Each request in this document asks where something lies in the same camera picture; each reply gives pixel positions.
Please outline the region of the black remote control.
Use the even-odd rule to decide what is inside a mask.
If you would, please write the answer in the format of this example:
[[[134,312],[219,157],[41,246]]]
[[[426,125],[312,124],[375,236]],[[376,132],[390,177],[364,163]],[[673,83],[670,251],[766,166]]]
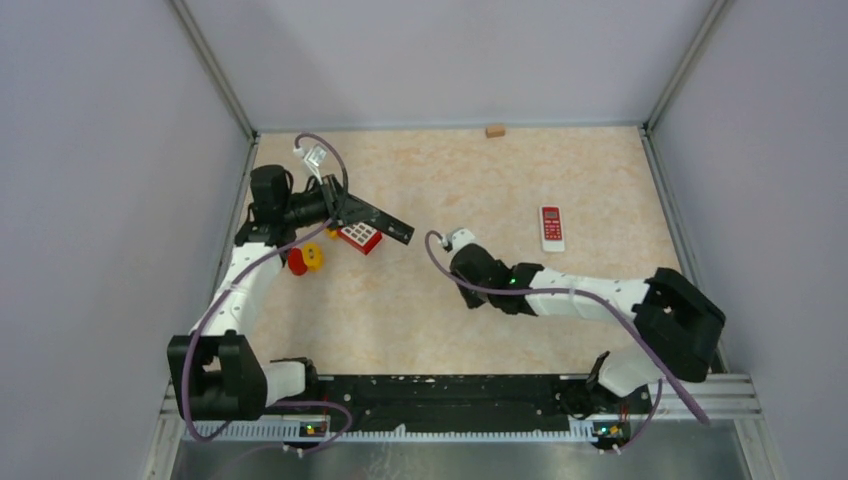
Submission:
[[[358,220],[403,245],[409,245],[415,233],[413,226],[375,207],[366,207]]]

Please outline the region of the white red remote control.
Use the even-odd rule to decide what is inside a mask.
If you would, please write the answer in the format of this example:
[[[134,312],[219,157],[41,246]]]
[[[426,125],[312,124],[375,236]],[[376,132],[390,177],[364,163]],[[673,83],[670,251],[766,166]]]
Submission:
[[[539,208],[541,248],[546,253],[563,253],[566,250],[561,209],[554,205]]]

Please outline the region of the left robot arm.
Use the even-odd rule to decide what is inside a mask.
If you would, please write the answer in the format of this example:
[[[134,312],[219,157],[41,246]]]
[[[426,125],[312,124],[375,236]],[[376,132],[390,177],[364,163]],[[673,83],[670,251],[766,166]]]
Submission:
[[[302,414],[319,404],[310,360],[261,365],[248,340],[299,229],[365,223],[403,244],[412,239],[411,225],[346,192],[334,175],[310,179],[301,192],[293,187],[292,173],[280,165],[251,172],[252,201],[225,278],[191,331],[173,336],[167,346],[178,411],[186,421],[255,420],[282,399]]]

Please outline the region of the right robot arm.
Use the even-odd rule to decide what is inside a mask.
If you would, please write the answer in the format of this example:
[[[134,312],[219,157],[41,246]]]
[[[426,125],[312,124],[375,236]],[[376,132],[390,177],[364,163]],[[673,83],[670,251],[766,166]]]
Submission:
[[[597,359],[586,382],[594,409],[612,412],[637,388],[665,380],[708,423],[684,385],[705,381],[726,315],[680,272],[660,267],[645,280],[602,279],[535,263],[508,266],[476,242],[445,250],[470,309],[488,304],[507,315],[575,317],[618,325],[631,336],[631,345]]]

